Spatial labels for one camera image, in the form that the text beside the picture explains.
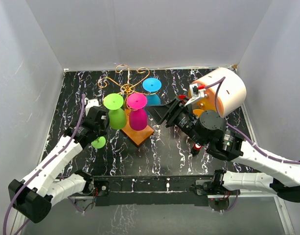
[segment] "pink cup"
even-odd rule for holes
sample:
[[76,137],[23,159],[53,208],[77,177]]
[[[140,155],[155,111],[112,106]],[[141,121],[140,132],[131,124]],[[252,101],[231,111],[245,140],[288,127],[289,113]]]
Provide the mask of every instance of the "pink cup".
[[130,111],[129,124],[131,129],[135,131],[142,131],[148,125],[146,112],[143,109]]

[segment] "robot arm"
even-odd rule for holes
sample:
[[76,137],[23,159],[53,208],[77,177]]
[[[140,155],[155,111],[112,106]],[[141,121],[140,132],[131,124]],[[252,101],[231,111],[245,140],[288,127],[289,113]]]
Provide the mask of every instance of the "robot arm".
[[108,125],[107,111],[98,106],[96,99],[87,100],[86,116],[67,148],[58,153],[70,141],[76,123],[68,127],[54,149],[31,173],[26,175],[20,182],[13,180],[9,184],[8,190],[12,200],[23,184],[31,179],[35,172],[41,170],[20,193],[13,207],[34,223],[38,223],[46,217],[53,205],[64,198],[75,193],[91,193],[93,190],[93,177],[82,170],[76,171],[60,182],[55,183],[54,180],[71,159],[77,156],[92,141],[106,134],[105,130]]
[[261,155],[244,141],[242,135],[226,128],[227,121],[213,110],[202,112],[197,117],[192,105],[186,100],[175,98],[166,105],[145,108],[157,124],[166,121],[166,127],[177,125],[194,142],[208,144],[207,153],[213,157],[248,165],[262,173],[234,173],[215,171],[213,181],[205,182],[202,190],[209,194],[221,194],[226,190],[261,190],[277,194],[284,200],[300,202],[300,164],[285,163],[287,159],[268,153],[280,159],[279,162]]

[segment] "wooden block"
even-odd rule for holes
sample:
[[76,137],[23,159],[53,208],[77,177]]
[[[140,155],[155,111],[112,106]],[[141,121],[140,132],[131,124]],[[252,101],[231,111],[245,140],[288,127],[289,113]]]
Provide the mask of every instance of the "wooden block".
[[153,135],[154,130],[150,126],[146,126],[145,129],[142,131],[135,131],[131,129],[129,125],[129,113],[130,110],[126,109],[125,110],[126,117],[127,117],[127,124],[126,126],[121,129],[128,137],[131,139],[131,141],[137,146],[140,147],[143,142],[145,142],[151,135]]

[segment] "white wall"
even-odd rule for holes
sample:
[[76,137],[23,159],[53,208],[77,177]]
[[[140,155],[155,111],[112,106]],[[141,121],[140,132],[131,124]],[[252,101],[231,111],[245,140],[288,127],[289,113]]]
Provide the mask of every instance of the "white wall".
[[[275,0],[238,66],[259,144],[300,160],[300,0]],[[286,202],[300,235],[300,204]]]
[[37,164],[62,76],[26,2],[0,0],[0,234],[8,184]]
[[26,0],[71,70],[238,64],[271,0]]

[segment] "green disc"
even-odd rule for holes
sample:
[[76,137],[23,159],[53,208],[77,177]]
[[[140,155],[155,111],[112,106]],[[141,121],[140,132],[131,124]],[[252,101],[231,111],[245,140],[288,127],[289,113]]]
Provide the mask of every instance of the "green disc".
[[116,110],[124,104],[124,98],[120,94],[112,93],[103,99],[103,104],[109,110]]
[[97,138],[95,141],[93,141],[91,144],[93,148],[103,148],[104,145],[106,144],[106,139],[104,136],[101,136]]
[[124,128],[127,124],[127,118],[125,111],[122,109],[110,110],[109,111],[110,117],[110,127],[115,130],[120,130]]

